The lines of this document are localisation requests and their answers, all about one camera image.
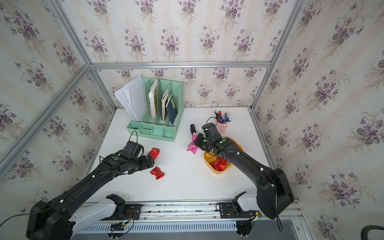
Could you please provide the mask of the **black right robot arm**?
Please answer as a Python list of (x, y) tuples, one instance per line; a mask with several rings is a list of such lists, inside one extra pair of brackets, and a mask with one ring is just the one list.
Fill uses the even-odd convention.
[(284, 171), (271, 169), (246, 154), (229, 138), (216, 135), (214, 138), (198, 134), (194, 144), (207, 153), (226, 160), (241, 170), (257, 188), (257, 205), (269, 219), (275, 219), (290, 204), (294, 195)]

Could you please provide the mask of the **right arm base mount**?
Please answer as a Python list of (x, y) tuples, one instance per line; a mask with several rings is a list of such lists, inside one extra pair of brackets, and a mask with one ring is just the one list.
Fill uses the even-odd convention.
[(250, 219), (261, 214), (256, 195), (248, 195), (246, 191), (236, 195), (230, 202), (216, 204), (216, 211), (221, 219)]

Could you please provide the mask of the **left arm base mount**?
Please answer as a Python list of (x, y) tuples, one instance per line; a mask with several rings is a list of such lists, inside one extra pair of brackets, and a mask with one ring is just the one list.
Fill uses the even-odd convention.
[(103, 221), (128, 220), (129, 218), (136, 221), (139, 219), (142, 208), (141, 204), (126, 203), (123, 198), (115, 194), (106, 196), (106, 199), (112, 200), (116, 204), (116, 208), (112, 215), (104, 218)]

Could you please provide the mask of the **yellow tea bag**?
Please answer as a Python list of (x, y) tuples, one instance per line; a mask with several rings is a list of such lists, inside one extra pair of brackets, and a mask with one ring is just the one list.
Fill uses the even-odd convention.
[(212, 155), (210, 153), (205, 153), (205, 158), (206, 159), (214, 159), (216, 156), (215, 155)]

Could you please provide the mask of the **pink tea bag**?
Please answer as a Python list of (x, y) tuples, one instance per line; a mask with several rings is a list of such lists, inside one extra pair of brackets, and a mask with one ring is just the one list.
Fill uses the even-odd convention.
[(198, 150), (198, 147), (195, 145), (195, 140), (196, 140), (197, 136), (198, 135), (196, 133), (192, 134), (192, 141), (187, 147), (187, 151), (192, 152), (194, 155), (197, 153), (197, 150)]

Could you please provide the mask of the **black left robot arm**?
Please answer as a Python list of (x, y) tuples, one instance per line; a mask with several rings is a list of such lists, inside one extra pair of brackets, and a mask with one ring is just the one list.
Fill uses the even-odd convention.
[(29, 240), (69, 240), (82, 229), (104, 218), (125, 216), (125, 200), (115, 194), (84, 211), (78, 208), (102, 186), (124, 172), (150, 169), (154, 160), (150, 156), (139, 158), (111, 154), (85, 178), (47, 203), (39, 201), (29, 215), (26, 237)]

